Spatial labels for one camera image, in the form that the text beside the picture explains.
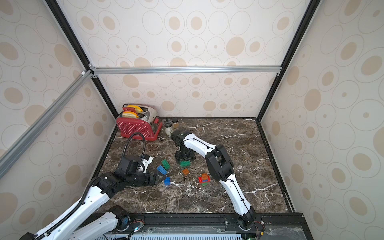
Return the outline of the red long lego brick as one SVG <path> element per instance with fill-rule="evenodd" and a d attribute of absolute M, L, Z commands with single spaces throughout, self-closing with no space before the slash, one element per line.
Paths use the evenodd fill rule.
<path fill-rule="evenodd" d="M 198 179 L 199 179 L 199 183 L 200 183 L 200 184 L 205 183 L 205 182 L 202 181 L 202 178 L 201 178 L 201 177 L 199 177 Z"/>

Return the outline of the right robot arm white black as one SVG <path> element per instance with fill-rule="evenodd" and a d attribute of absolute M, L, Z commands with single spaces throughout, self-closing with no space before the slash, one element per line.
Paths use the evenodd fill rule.
<path fill-rule="evenodd" d="M 244 196 L 234 171 L 234 163 L 223 145 L 213 145 L 198 138 L 191 130 L 178 128 L 171 133 L 171 139 L 178 147 L 175 158 L 186 161 L 195 152 L 205 158 L 211 179 L 218 181 L 232 201 L 238 214 L 238 223 L 243 230 L 255 224 L 255 209 Z"/>

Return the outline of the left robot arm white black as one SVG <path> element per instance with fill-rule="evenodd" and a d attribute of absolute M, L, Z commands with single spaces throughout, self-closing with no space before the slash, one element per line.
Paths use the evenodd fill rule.
<path fill-rule="evenodd" d="M 158 185 L 166 179 L 166 172 L 148 171 L 153 158 L 145 154 L 141 157 L 122 157 L 118 167 L 106 172 L 87 185 L 82 197 L 57 219 L 37 233 L 26 233 L 22 240 L 65 240 L 95 210 L 128 187 L 146 187 Z"/>

